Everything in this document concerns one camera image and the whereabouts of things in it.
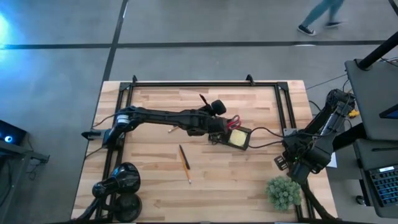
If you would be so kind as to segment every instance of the black stand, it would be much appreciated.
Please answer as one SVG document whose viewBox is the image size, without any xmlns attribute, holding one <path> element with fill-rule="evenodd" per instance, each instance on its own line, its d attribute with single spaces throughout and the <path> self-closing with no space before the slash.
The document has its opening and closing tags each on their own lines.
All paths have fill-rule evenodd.
<svg viewBox="0 0 398 224">
<path fill-rule="evenodd" d="M 335 151 L 349 146 L 355 142 L 357 139 L 367 139 L 365 128 L 363 123 L 357 124 L 356 126 L 350 128 L 349 130 L 336 136 L 333 141 L 333 148 Z"/>
<path fill-rule="evenodd" d="M 362 70 L 369 70 L 370 66 L 386 53 L 396 47 L 398 44 L 398 32 L 388 38 L 383 44 L 376 48 L 372 53 L 370 53 L 366 58 L 361 61 L 357 61 L 357 65 Z"/>
<path fill-rule="evenodd" d="M 30 160 L 37 159 L 40 163 L 45 164 L 49 161 L 50 156 L 30 151 L 17 145 L 5 143 L 4 141 L 0 141 L 0 153 L 1 152 L 6 154 L 6 159 L 18 160 L 18 166 L 12 171 L 12 182 L 10 183 L 12 187 L 10 186 L 10 191 L 0 208 L 0 223 L 4 223 L 9 207 L 12 205 L 14 194 L 21 187 L 22 176 L 25 175 Z"/>
</svg>

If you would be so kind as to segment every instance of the concrete floor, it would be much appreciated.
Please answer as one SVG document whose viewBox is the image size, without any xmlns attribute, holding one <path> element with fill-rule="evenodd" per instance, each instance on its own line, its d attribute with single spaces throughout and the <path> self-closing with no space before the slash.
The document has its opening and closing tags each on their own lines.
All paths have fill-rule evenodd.
<svg viewBox="0 0 398 224">
<path fill-rule="evenodd" d="M 299 34 L 295 27 L 317 2 L 129 1 L 119 43 L 385 40 L 398 30 L 398 17 L 387 0 L 350 0 L 339 13 L 344 26 L 323 30 L 324 16 L 314 24 L 319 36 Z M 122 0 L 3 0 L 0 45 L 111 44 L 121 5 Z M 117 49 L 109 79 L 242 80 L 250 73 L 257 80 L 300 79 L 312 86 L 344 74 L 344 61 L 363 58 L 376 47 Z M 91 126 L 108 55 L 109 49 L 0 50 L 0 95 L 6 96 L 0 101 L 0 119 L 30 132 L 35 150 L 51 155 L 34 181 L 24 180 L 8 223 L 69 219 L 87 146 L 80 133 Z M 396 56 L 397 49 L 386 55 Z M 326 94 L 345 80 L 312 88 L 308 97 L 322 105 Z M 394 223 L 353 202 L 359 184 L 342 177 L 350 160 L 338 157 L 348 161 L 329 169 L 339 217 Z"/>
</svg>

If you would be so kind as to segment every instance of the black tripod base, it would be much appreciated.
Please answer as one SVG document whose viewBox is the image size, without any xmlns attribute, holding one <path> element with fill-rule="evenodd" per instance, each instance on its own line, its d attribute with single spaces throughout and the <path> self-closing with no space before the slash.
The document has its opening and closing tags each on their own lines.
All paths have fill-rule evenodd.
<svg viewBox="0 0 398 224">
<path fill-rule="evenodd" d="M 115 206 L 120 208 L 120 211 L 115 212 L 114 216 L 121 223 L 137 219 L 142 210 L 141 199 L 136 194 L 121 194 L 116 199 Z"/>
</svg>

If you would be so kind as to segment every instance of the wooden tabletop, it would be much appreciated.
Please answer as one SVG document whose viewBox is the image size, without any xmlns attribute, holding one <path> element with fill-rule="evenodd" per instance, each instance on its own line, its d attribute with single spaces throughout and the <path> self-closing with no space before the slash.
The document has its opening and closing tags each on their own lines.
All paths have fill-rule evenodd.
<svg viewBox="0 0 398 224">
<path fill-rule="evenodd" d="M 287 82 L 297 126 L 304 128 L 312 119 L 304 83 Z M 119 84 L 104 82 L 95 123 L 114 113 Z M 169 111 L 199 108 L 203 106 L 199 93 L 209 102 L 220 99 L 227 108 L 223 116 L 231 118 L 239 114 L 244 127 L 265 126 L 281 132 L 275 92 L 271 87 L 134 87 L 132 105 Z M 288 118 L 285 102 L 283 104 Z M 97 129 L 110 128 L 112 122 L 108 119 Z M 143 208 L 136 222 L 297 221 L 293 207 L 287 212 L 278 212 L 264 193 L 268 180 L 286 173 L 274 163 L 274 158 L 284 151 L 280 144 L 241 151 L 211 145 L 207 135 L 189 137 L 181 129 L 169 134 L 169 129 L 170 126 L 165 125 L 142 124 L 127 134 L 123 162 L 131 162 L 138 168 L 142 182 L 137 194 Z M 266 131 L 257 130 L 250 144 L 258 146 L 278 140 Z M 191 166 L 192 184 L 187 181 L 178 154 L 179 144 Z M 90 142 L 87 153 L 100 146 L 101 140 Z M 105 157 L 106 150 L 102 149 L 85 161 L 72 218 L 81 215 L 93 200 L 91 189 L 102 178 Z M 336 217 L 326 170 L 311 174 L 308 181 L 320 203 Z M 302 205 L 307 217 L 304 200 Z"/>
</svg>

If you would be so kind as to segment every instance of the succulent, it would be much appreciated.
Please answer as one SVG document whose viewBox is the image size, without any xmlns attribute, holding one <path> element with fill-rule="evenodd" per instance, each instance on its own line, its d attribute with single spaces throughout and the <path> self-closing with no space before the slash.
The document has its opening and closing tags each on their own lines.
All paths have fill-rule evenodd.
<svg viewBox="0 0 398 224">
<path fill-rule="evenodd" d="M 268 181 L 268 200 L 279 211 L 286 211 L 290 205 L 300 205 L 300 186 L 291 179 L 278 176 Z"/>
</svg>

